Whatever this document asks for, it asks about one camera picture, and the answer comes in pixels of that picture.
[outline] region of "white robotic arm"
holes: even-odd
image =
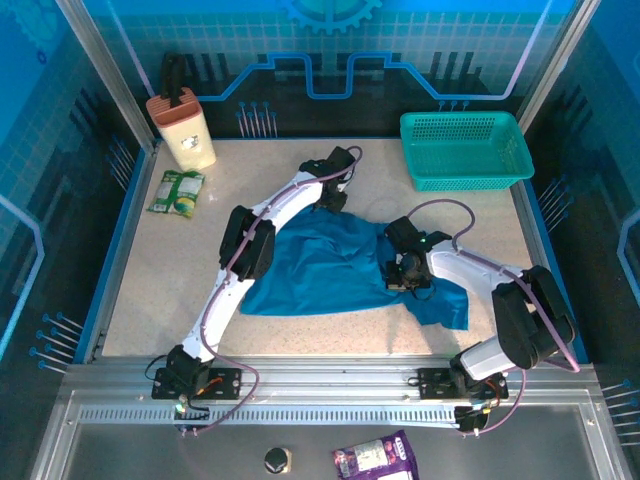
[[[159,370],[160,377],[156,374],[156,387],[186,398],[202,391],[210,382],[210,365],[233,313],[271,265],[276,234],[309,205],[340,211],[346,202],[343,190],[358,160],[338,147],[326,160],[303,163],[296,176],[264,202],[234,209],[220,247],[221,269],[213,291],[185,340],[167,355],[167,367]],[[421,369],[438,370],[421,374],[421,398],[483,400],[487,380],[504,383],[505,370],[537,365],[558,350],[558,335],[562,342],[573,340],[573,321],[548,270],[498,266],[457,246],[446,234],[418,231],[408,217],[390,223],[385,235],[400,258],[387,263],[387,288],[430,287],[436,276],[480,296],[495,314],[498,335],[458,354],[447,374]],[[537,307],[545,318],[528,306],[523,286],[541,299]],[[549,319],[554,332],[549,331]],[[506,387],[495,395],[506,396]]]
[[[323,184],[320,182],[304,184],[305,181],[316,178],[316,176],[309,172],[298,172],[287,185],[270,198],[251,207],[251,211],[257,216],[263,210],[267,209],[262,220],[271,222],[274,227],[274,235],[277,234],[298,212],[320,200]],[[304,185],[299,188],[291,188],[300,184]],[[278,202],[272,207],[269,207],[273,199],[281,194],[283,195]],[[255,279],[245,278],[244,280],[239,280],[236,273],[227,273],[225,268],[220,269],[205,308],[200,313],[196,324],[187,335],[187,338],[182,342],[184,351],[187,354],[192,358],[200,358],[202,362],[208,362],[213,359],[211,352],[205,348],[205,342],[209,347],[217,351],[218,344],[220,343],[224,330],[227,328],[229,320],[231,320],[231,316],[254,283]],[[216,297],[215,301],[211,303],[214,295],[223,285],[224,289]],[[203,323],[206,325],[204,329],[204,339],[200,337]]]

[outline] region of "green snack package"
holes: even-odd
[[[203,183],[204,175],[194,170],[184,173],[167,170],[148,210],[191,218]]]

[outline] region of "wire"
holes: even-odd
[[[498,392],[498,387],[496,387],[491,380],[486,380],[484,383],[486,383],[489,388],[493,390],[493,393],[496,394],[496,408],[498,408],[500,406],[500,393]]]
[[[222,382],[222,377],[214,378],[209,382],[209,384],[206,387],[201,388],[200,391],[196,393],[196,397],[208,392],[209,390],[211,390],[211,387],[213,387],[216,383],[221,383],[221,382]]]
[[[191,410],[197,410],[199,412],[207,412],[211,413],[211,411],[206,407],[196,407],[193,403],[191,403],[192,397],[187,397],[187,405]]]
[[[545,312],[542,304],[538,300],[538,297],[536,297],[536,295],[533,293],[533,290],[531,290],[531,287],[529,287],[529,285],[527,285],[516,274],[514,274],[513,272],[511,272],[508,269],[504,268],[503,265],[498,265],[498,264],[492,262],[491,260],[487,260],[486,258],[479,257],[478,255],[475,255],[475,254],[473,254],[471,252],[467,252],[466,250],[458,247],[458,239],[462,235],[467,233],[469,230],[471,230],[473,228],[473,226],[475,225],[475,223],[476,223],[476,216],[473,213],[473,210],[471,210],[471,208],[468,205],[466,205],[465,203],[462,203],[462,202],[460,202],[458,200],[453,200],[453,199],[450,199],[450,198],[438,198],[438,199],[435,199],[435,200],[429,200],[427,202],[421,203],[417,207],[414,207],[407,214],[407,217],[411,217],[411,215],[413,215],[415,212],[420,210],[422,207],[426,207],[427,205],[433,205],[433,204],[436,204],[436,203],[453,203],[454,205],[458,205],[458,206],[464,208],[467,211],[467,213],[469,214],[471,219],[469,221],[469,224],[466,227],[464,227],[462,230],[460,230],[458,233],[456,233],[453,236],[453,238],[451,239],[451,245],[453,246],[454,250],[457,253],[459,253],[460,255],[465,256],[465,257],[467,257],[467,258],[469,258],[471,260],[474,260],[476,263],[480,263],[481,265],[485,265],[485,266],[497,271],[500,274],[506,275],[511,280],[515,281],[516,284],[518,285],[518,287],[520,287],[520,289],[522,289],[522,291],[527,295],[527,297],[529,297],[529,300],[531,301],[531,303],[533,303],[533,305],[536,307],[536,310],[538,311],[538,314],[540,315],[540,319],[542,320],[542,323],[544,323],[544,326],[547,328],[547,330],[549,330],[549,334],[551,335],[551,338],[553,338],[553,341],[558,346],[558,349],[562,352],[564,357],[567,359],[567,361],[571,365],[571,371],[574,372],[574,373],[578,373],[580,371],[580,365],[578,365],[577,360],[573,357],[573,355],[569,351],[569,348],[567,347],[567,345],[564,343],[564,341],[560,337],[560,334],[558,333],[558,330],[555,328],[555,326],[553,325],[553,323],[549,319],[549,316],[547,315],[547,312]],[[555,362],[549,362],[549,363],[551,363],[552,365],[558,366]]]
[[[520,402],[522,401],[522,396],[524,395],[524,390],[527,386],[527,372],[525,370],[521,370],[521,372],[522,372],[522,383],[520,384],[520,391],[518,392],[516,401],[513,402],[513,405],[511,405],[511,408],[509,409],[507,414],[504,417],[502,417],[498,421],[498,423],[496,423],[495,425],[491,425],[490,427],[485,427],[482,430],[479,430],[478,432],[476,432],[476,435],[484,435],[485,433],[489,433],[490,431],[495,430],[496,428],[504,424],[507,420],[509,420],[509,418],[511,418],[511,415],[515,413],[516,409],[520,405]],[[463,432],[459,432],[459,433],[462,433],[462,435],[465,435],[465,436],[468,435],[467,433],[463,433]]]
[[[475,254],[473,254],[471,252],[467,252],[466,250],[458,247],[458,239],[462,235],[467,233],[469,230],[471,230],[473,228],[473,226],[475,225],[475,223],[476,223],[476,215],[475,215],[475,213],[473,213],[473,210],[471,210],[471,207],[469,207],[467,204],[465,204],[463,202],[460,202],[458,200],[453,200],[451,198],[437,198],[435,200],[429,200],[427,202],[423,202],[420,205],[414,207],[407,214],[407,218],[411,217],[411,215],[416,213],[421,208],[426,207],[427,205],[434,205],[434,204],[437,204],[437,203],[452,203],[454,205],[458,205],[458,206],[464,208],[467,211],[467,213],[469,214],[469,217],[470,217],[469,224],[466,227],[464,227],[462,230],[460,230],[458,233],[456,233],[453,236],[453,238],[451,239],[451,245],[453,246],[453,249],[458,254],[460,254],[462,256],[465,256],[465,257],[467,257],[467,258],[469,258],[471,260],[474,260],[475,262],[477,262],[477,263],[479,263],[481,265],[485,265],[485,266],[497,271],[500,274],[506,275],[507,277],[509,277],[510,279],[515,281],[516,284],[518,285],[518,287],[520,287],[520,289],[527,295],[527,297],[529,297],[529,300],[531,301],[531,303],[533,303],[533,305],[536,307],[536,310],[538,311],[538,314],[540,315],[540,319],[542,320],[542,323],[544,323],[544,326],[549,331],[549,334],[551,335],[551,338],[553,338],[553,341],[558,346],[558,349],[562,352],[564,357],[569,362],[570,371],[572,371],[574,373],[578,373],[580,371],[580,365],[578,365],[578,362],[573,357],[573,355],[569,351],[569,348],[567,347],[567,345],[564,343],[564,341],[560,337],[560,334],[558,333],[558,330],[556,330],[555,326],[553,325],[553,323],[549,319],[549,317],[547,315],[547,312],[545,312],[544,308],[542,307],[542,304],[538,300],[538,297],[536,297],[536,295],[533,293],[533,290],[531,290],[529,285],[527,285],[522,279],[520,279],[520,277],[518,277],[513,272],[509,271],[503,265],[498,265],[498,264],[492,262],[491,260],[487,260],[486,258],[479,257],[478,255],[475,255]],[[547,363],[549,363],[551,365],[555,365],[555,366],[557,366],[559,368],[563,368],[565,370],[569,370],[569,368],[567,368],[566,366],[558,364],[553,360],[547,361]],[[526,374],[525,370],[522,370],[522,385],[520,387],[520,393],[518,393],[518,397],[516,398],[516,401],[513,403],[513,406],[511,407],[511,409],[507,412],[507,414],[504,416],[504,418],[502,418],[498,423],[496,423],[495,425],[493,425],[491,427],[484,428],[483,430],[477,432],[478,434],[484,434],[484,433],[488,433],[488,432],[490,432],[492,430],[495,430],[500,425],[502,425],[504,422],[506,422],[511,417],[511,415],[513,415],[513,413],[518,408],[518,405],[520,405],[520,400],[522,400],[522,396],[524,395],[524,390],[526,388],[526,383],[527,383],[527,374]]]
[[[166,355],[158,355],[156,358],[154,358],[149,362],[149,365],[147,365],[147,368],[144,369],[144,376],[147,377],[148,380],[151,380],[152,382],[155,381],[155,378],[151,378],[149,375],[147,375],[149,373],[149,369],[153,367],[153,365],[158,360],[162,360],[163,358],[166,358],[166,357],[167,357]]]
[[[238,249],[233,254],[231,259],[229,260],[229,263],[225,267],[227,275],[225,276],[225,279],[222,281],[220,286],[216,289],[214,294],[211,296],[211,299],[207,303],[207,306],[205,307],[204,312],[202,313],[202,321],[200,322],[200,339],[202,341],[202,345],[204,346],[204,348],[213,356],[214,359],[217,358],[217,359],[223,361],[224,363],[227,363],[227,364],[229,364],[231,366],[234,366],[236,368],[241,368],[241,369],[244,369],[244,370],[248,370],[249,372],[253,373],[256,378],[255,378],[255,381],[254,381],[253,385],[251,386],[251,389],[249,390],[249,393],[247,393],[247,395],[245,395],[242,398],[242,400],[240,400],[237,404],[235,404],[233,406],[233,408],[231,408],[227,413],[225,413],[222,417],[220,417],[215,422],[213,422],[210,425],[207,425],[205,427],[196,429],[195,431],[192,431],[191,434],[193,436],[195,436],[197,433],[200,433],[200,432],[204,433],[206,431],[212,430],[213,428],[217,427],[222,422],[224,422],[225,420],[230,418],[235,412],[237,412],[240,408],[242,408],[242,406],[245,403],[247,403],[250,399],[254,398],[254,393],[255,393],[256,389],[258,388],[258,385],[260,384],[260,374],[258,373],[258,371],[255,368],[250,367],[249,365],[245,365],[245,364],[240,363],[240,362],[236,362],[235,360],[232,360],[229,357],[225,357],[224,355],[220,355],[219,353],[217,353],[216,351],[213,350],[211,345],[209,345],[207,343],[207,337],[206,337],[206,328],[207,328],[207,320],[208,320],[207,316],[209,315],[209,312],[211,311],[211,308],[215,304],[215,301],[222,294],[222,292],[224,291],[226,286],[229,285],[229,282],[231,280],[231,269],[233,268],[233,266],[235,265],[236,261],[238,260],[238,258],[240,257],[240,255],[242,254],[244,249],[246,248],[246,246],[249,243],[250,239],[253,238],[253,234],[256,231],[256,228],[258,227],[258,224],[262,221],[262,219],[267,214],[267,212],[269,212],[278,203],[278,201],[282,197],[284,197],[285,195],[288,195],[289,193],[293,192],[294,190],[298,190],[298,189],[300,189],[300,188],[302,188],[302,187],[304,187],[306,185],[311,185],[313,183],[326,182],[328,180],[332,180],[334,178],[341,177],[342,175],[345,175],[345,174],[347,174],[350,171],[353,171],[355,169],[355,167],[358,164],[358,162],[360,162],[360,160],[362,159],[362,156],[363,156],[362,148],[359,147],[358,145],[353,145],[351,147],[346,148],[346,150],[348,152],[351,151],[351,150],[356,150],[358,152],[357,153],[358,156],[355,158],[354,162],[351,165],[349,165],[348,167],[346,167],[346,168],[344,168],[344,169],[342,169],[342,170],[340,170],[340,171],[338,171],[336,173],[332,173],[331,175],[325,175],[324,177],[311,178],[309,180],[304,180],[304,181],[299,182],[299,183],[294,183],[293,185],[289,186],[288,188],[285,188],[284,190],[282,190],[280,193],[276,194],[271,199],[271,201],[262,209],[262,211],[256,216],[256,219],[253,221],[253,223],[251,224],[251,226],[247,230],[247,233],[244,236],[244,238],[242,239],[242,242],[240,242],[240,245],[238,246]]]

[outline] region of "purple snack package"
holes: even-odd
[[[420,480],[404,430],[333,452],[340,480]]]

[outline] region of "snack bag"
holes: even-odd
[[[194,170],[184,173],[167,170],[148,210],[191,218],[203,183],[204,175]]]
[[[333,452],[340,480],[420,480],[404,430]]]

